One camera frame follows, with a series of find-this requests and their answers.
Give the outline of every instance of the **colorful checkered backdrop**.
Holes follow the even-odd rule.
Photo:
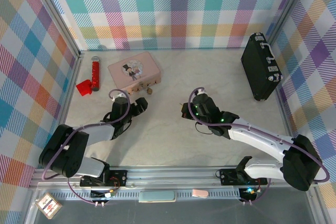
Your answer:
[[[74,62],[40,0],[0,0],[0,223],[18,221]]]
[[[300,0],[273,49],[292,129],[313,140],[330,172],[321,191],[336,223],[336,0]]]
[[[280,3],[55,0],[78,45],[90,50],[243,47],[251,33],[268,28]]]

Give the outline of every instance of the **black briefcase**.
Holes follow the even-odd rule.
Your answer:
[[[254,99],[266,100],[283,78],[262,33],[252,34],[241,57]]]

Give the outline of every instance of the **pink jewelry box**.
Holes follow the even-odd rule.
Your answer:
[[[161,82],[161,72],[149,52],[108,66],[118,89],[132,94]]]

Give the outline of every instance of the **table surface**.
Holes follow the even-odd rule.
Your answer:
[[[112,166],[137,165],[237,165],[244,156],[267,157],[247,144],[224,137],[204,135],[195,130],[195,122],[181,118],[180,103],[187,102],[197,87],[205,87],[219,109],[238,114],[250,123],[285,134],[275,94],[267,101],[253,99],[240,58],[243,49],[156,50],[150,51],[162,73],[162,82],[134,93],[148,101],[148,109],[133,119],[130,128],[117,139],[89,146],[86,156]],[[91,79],[91,58],[100,58],[98,92],[82,97],[75,88],[66,124],[96,123],[111,110],[108,92],[116,88],[107,66],[143,51],[86,51],[77,79]],[[209,132],[207,127],[199,130]]]

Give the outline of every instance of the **pink eraser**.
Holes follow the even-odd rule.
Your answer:
[[[208,191],[193,189],[193,197],[207,198],[208,196],[209,196]]]

